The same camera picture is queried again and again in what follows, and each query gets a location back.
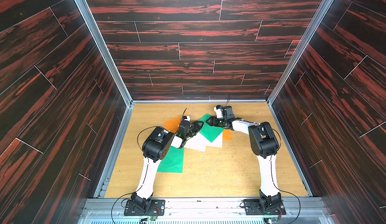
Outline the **green paper sheet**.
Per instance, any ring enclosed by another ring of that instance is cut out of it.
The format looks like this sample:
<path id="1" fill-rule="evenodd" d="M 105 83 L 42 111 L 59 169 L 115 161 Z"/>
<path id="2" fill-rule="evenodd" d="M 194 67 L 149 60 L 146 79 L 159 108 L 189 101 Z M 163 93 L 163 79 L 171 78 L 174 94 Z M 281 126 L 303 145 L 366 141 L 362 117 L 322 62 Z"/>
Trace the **green paper sheet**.
<path id="1" fill-rule="evenodd" d="M 210 114 L 205 114 L 199 119 L 199 121 L 204 123 L 199 133 L 203 137 L 205 137 L 209 142 L 213 142 L 224 131 L 224 129 L 220 127 L 209 126 L 209 124 L 207 124 L 207 120 L 210 117 Z"/>
<path id="2" fill-rule="evenodd" d="M 161 161 L 159 173 L 182 173 L 184 166 L 184 149 L 171 147 L 166 157 Z"/>

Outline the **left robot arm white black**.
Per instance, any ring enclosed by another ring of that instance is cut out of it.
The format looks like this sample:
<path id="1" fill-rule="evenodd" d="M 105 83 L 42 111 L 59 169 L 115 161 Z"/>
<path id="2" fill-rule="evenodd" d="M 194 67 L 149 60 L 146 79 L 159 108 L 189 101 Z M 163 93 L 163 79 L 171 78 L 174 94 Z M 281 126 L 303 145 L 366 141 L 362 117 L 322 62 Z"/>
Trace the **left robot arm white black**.
<path id="1" fill-rule="evenodd" d="M 155 126 L 152 133 L 142 145 L 144 166 L 137 190 L 131 194 L 134 209 L 147 214 L 151 210 L 153 186 L 158 167 L 167 156 L 171 147 L 183 149 L 188 140 L 196 136 L 203 128 L 202 121 L 190 122 L 183 118 L 176 133 L 164 127 Z"/>

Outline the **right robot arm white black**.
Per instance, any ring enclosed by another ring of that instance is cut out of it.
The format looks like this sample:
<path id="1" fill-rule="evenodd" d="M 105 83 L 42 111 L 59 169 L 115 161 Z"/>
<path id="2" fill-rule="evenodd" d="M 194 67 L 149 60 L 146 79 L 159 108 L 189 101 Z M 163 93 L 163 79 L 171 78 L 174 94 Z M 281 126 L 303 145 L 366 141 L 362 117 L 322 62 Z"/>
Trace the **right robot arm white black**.
<path id="1" fill-rule="evenodd" d="M 241 118 L 225 119 L 214 116 L 211 116 L 206 123 L 209 126 L 249 135 L 251 149 L 257 156 L 260 168 L 259 210 L 263 214 L 285 214 L 275 170 L 279 142 L 270 124 L 268 122 L 249 122 Z"/>

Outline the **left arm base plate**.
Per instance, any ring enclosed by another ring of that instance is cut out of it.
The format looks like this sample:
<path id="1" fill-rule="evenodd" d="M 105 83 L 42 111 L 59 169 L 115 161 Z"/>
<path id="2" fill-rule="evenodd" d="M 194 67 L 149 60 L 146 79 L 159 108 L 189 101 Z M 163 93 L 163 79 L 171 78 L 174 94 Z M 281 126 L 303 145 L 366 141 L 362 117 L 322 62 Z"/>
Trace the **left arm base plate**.
<path id="1" fill-rule="evenodd" d="M 124 209 L 125 217 L 134 216 L 164 216 L 165 213 L 165 200 L 164 199 L 152 199 L 151 202 L 145 203 L 144 207 L 135 204 L 133 200 L 128 200 Z"/>

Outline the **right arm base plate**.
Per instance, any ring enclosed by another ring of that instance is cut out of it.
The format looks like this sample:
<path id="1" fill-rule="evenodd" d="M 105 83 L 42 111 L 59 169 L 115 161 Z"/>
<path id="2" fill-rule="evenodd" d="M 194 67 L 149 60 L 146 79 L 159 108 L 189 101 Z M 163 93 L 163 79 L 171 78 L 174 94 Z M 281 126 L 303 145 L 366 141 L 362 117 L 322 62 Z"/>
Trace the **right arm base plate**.
<path id="1" fill-rule="evenodd" d="M 247 216 L 282 216 L 286 210 L 281 200 L 269 199 L 245 199 L 240 205 L 245 209 Z"/>

